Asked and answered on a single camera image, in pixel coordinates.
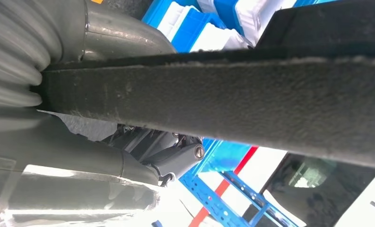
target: bolt head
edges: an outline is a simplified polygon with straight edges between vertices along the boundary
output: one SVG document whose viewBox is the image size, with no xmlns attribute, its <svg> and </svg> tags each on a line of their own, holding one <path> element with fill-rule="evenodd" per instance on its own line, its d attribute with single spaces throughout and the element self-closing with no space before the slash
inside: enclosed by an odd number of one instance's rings
<svg viewBox="0 0 375 227">
<path fill-rule="evenodd" d="M 201 146 L 199 146 L 196 148 L 194 154 L 198 160 L 201 160 L 204 157 L 204 149 Z"/>
</svg>

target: wire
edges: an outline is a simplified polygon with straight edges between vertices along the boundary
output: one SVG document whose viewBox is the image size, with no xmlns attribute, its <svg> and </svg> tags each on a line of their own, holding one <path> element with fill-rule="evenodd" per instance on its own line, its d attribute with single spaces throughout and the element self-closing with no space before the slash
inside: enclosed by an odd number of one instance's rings
<svg viewBox="0 0 375 227">
<path fill-rule="evenodd" d="M 186 211 L 190 214 L 190 216 L 192 218 L 194 218 L 194 215 L 189 211 L 189 209 L 186 207 L 186 205 L 183 203 L 183 201 L 181 199 L 179 199 L 180 203 L 182 203 L 182 205 L 184 206 L 184 208 L 186 209 Z"/>
</svg>

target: blue shelving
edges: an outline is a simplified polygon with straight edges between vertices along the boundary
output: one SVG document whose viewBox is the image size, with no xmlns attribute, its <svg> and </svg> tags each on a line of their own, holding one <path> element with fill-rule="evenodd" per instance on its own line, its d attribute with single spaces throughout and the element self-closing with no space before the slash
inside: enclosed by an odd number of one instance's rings
<svg viewBox="0 0 375 227">
<path fill-rule="evenodd" d="M 244 183 L 233 171 L 220 171 L 219 173 L 242 193 L 259 212 L 249 222 L 236 214 L 214 191 L 212 191 L 199 177 L 205 166 L 211 164 L 213 155 L 222 145 L 221 140 L 204 140 L 204 147 L 207 153 L 204 159 L 179 180 L 182 184 L 203 204 L 208 212 L 222 225 L 229 227 L 256 226 L 264 216 L 269 218 L 279 227 L 297 227 L 286 215 L 281 213 L 263 195 L 255 192 Z"/>
</svg>

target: blue crate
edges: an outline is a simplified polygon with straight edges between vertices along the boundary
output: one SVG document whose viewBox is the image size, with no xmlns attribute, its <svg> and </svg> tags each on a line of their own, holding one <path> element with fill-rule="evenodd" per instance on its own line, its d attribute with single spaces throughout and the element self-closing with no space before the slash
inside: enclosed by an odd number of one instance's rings
<svg viewBox="0 0 375 227">
<path fill-rule="evenodd" d="M 157 28 L 173 1 L 181 6 L 194 6 L 200 10 L 197 0 L 154 0 L 141 21 Z"/>
<path fill-rule="evenodd" d="M 336 1 L 336 0 L 297 0 L 293 7 L 308 6 L 308 5 L 326 3 L 326 2 L 331 2 L 331 1 Z"/>
<path fill-rule="evenodd" d="M 229 29 L 236 29 L 238 33 L 244 35 L 243 28 L 237 18 L 235 6 L 238 0 L 214 0 L 215 9 L 219 17 Z"/>
<path fill-rule="evenodd" d="M 178 52 L 189 52 L 207 23 L 226 28 L 215 13 L 201 13 L 191 9 L 174 36 L 172 45 Z"/>
</svg>

